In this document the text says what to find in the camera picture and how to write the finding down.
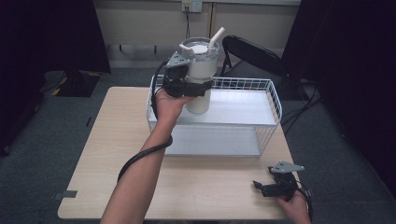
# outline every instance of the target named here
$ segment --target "black cable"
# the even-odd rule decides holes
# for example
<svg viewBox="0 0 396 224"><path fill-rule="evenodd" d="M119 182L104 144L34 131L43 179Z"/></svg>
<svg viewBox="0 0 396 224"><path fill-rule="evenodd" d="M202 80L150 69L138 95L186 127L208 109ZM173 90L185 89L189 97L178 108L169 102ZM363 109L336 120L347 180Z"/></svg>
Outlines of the black cable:
<svg viewBox="0 0 396 224"><path fill-rule="evenodd" d="M318 86L315 87L314 92L312 93L312 96L309 98L308 102L300 109L297 110L291 110L290 112L284 114L282 117L286 117L287 115L289 115L291 112L295 112L290 118L284 120L281 125L285 126L288 122L290 122L291 120L293 120L293 122L291 123L291 125L289 126L289 128L284 132L284 134L286 135L289 130L291 129L291 127L293 126L293 124L297 121L297 119L310 107L312 107L313 105L316 105L318 102L320 102L320 98L317 99L314 103L311 104L312 100L315 97L315 94L318 90Z"/></svg>
<svg viewBox="0 0 396 224"><path fill-rule="evenodd" d="M173 138L172 135L169 137L169 140L164 143L164 144L160 144L156 147L151 147L148 149L145 149L143 151L140 151L139 153L137 153L136 155L134 155L131 159L129 159L127 162L125 162L125 164L122 166L122 169L120 170L119 173L119 178L117 179L117 182L120 181L120 179L122 178L123 174L128 170L128 168L136 161L142 159L143 157L147 156L148 154L151 154L153 152L156 152L158 150L161 150L163 148L169 147L171 146L173 143Z"/></svg>
<svg viewBox="0 0 396 224"><path fill-rule="evenodd" d="M190 18L189 18L190 8L184 7L184 12L186 13L186 19L187 19L186 39L188 39L190 38Z"/></svg>
<svg viewBox="0 0 396 224"><path fill-rule="evenodd" d="M158 74L160 73L161 68L166 65L168 63L168 61L163 61L160 66L158 66L157 70L155 71L154 77L152 79L152 83L151 83L151 107L152 107L152 111L155 115L155 118L158 118L158 114L157 114L157 92L156 89L156 85L157 85L157 78L158 78ZM151 147L148 149L145 149L143 151L140 151L139 153L137 153L136 155L134 155L131 159L129 159L127 162L125 162L125 164L122 166L120 173L119 173L119 177L117 179L117 182L120 181L120 179L122 178L122 176L124 175L124 173L128 170L128 168L136 161L142 159L143 157L147 156L148 154L151 154L153 152L156 152L158 150L161 150L163 148L169 147L171 146L173 143L173 138L172 135L169 137L169 140L166 143L160 144L158 146L155 147Z"/></svg>
<svg viewBox="0 0 396 224"><path fill-rule="evenodd" d="M213 16L215 15L215 12L214 12L214 10L213 10L214 5L215 5L215 3L209 3L209 9L210 9L210 12L209 12L210 19L209 19L209 20L210 20L210 21L213 21L213 20L214 20L214 18L213 18ZM210 23L209 23L209 37L212 36L212 23L214 23L214 22L210 22Z"/></svg>
<svg viewBox="0 0 396 224"><path fill-rule="evenodd" d="M279 178L274 178L274 180L278 180L278 181L280 181L280 182L282 182L283 184L286 184L286 185L289 185L289 186L292 186L293 187L293 185L291 184L291 183L288 183L288 182L286 182L286 181L284 181L284 180L282 180L282 179L279 179ZM307 188L303 183L301 183L300 181L296 181L297 183L299 183L300 185L301 185L301 188L299 189L299 188L297 188L297 189L295 189L295 190L297 190L297 191L299 191L301 194L303 194L303 196L304 196L304 198L305 198L305 201L306 201L306 205L307 205L307 209L308 209L308 216L309 216L309 220L311 220L311 223L312 223L312 220L313 220L313 218L314 218L314 208L312 207L312 200L311 200L311 196L310 196L310 190L309 190L309 188Z"/></svg>

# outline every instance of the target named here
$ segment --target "white wall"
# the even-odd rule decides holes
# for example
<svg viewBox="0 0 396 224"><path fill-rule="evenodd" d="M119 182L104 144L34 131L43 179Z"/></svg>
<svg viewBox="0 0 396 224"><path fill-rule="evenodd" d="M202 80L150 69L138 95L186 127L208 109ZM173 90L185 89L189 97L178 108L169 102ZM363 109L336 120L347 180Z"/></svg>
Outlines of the white wall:
<svg viewBox="0 0 396 224"><path fill-rule="evenodd" d="M186 15L180 1L94 1L107 45L177 46L186 39ZM223 26L268 49L283 49L298 5L203 2L190 13L191 37L210 37Z"/></svg>

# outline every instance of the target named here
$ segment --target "black chair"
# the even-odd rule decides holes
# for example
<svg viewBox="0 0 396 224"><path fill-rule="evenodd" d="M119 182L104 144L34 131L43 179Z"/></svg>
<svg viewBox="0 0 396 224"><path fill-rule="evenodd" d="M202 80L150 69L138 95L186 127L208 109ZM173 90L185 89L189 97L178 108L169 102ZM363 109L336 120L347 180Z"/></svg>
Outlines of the black chair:
<svg viewBox="0 0 396 224"><path fill-rule="evenodd" d="M222 46L225 60L221 77L267 78L275 86L282 85L288 78L280 58L269 49L236 35L225 36ZM234 66L231 63L231 54L241 60Z"/></svg>

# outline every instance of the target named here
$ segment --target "white container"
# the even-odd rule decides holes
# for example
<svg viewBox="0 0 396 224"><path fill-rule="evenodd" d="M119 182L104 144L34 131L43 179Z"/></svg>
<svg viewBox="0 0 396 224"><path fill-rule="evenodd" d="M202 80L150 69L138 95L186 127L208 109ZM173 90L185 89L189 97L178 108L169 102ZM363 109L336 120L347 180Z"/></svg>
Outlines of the white container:
<svg viewBox="0 0 396 224"><path fill-rule="evenodd" d="M158 89L163 76L158 76ZM148 125L156 124L147 107ZM282 116L274 84L269 79L214 77L210 107L203 114L183 108L172 132L167 155L258 157Z"/></svg>
<svg viewBox="0 0 396 224"><path fill-rule="evenodd" d="M210 39L203 37L190 38L181 43L182 55L191 60L186 79L191 83L202 84L212 80L218 69L219 43L208 49ZM194 114L205 113L210 106L210 91L187 104L187 109Z"/></svg>

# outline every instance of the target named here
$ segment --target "wire basket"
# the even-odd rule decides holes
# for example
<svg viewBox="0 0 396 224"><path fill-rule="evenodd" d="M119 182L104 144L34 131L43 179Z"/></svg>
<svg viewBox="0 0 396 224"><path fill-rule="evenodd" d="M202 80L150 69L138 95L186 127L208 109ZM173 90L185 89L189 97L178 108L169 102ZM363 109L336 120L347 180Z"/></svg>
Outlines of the wire basket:
<svg viewBox="0 0 396 224"><path fill-rule="evenodd" d="M163 84L158 75L150 86L147 119L150 130L156 119L151 90ZM214 77L209 109L192 114L183 108L172 135L168 155L260 156L282 117L274 83L262 78Z"/></svg>

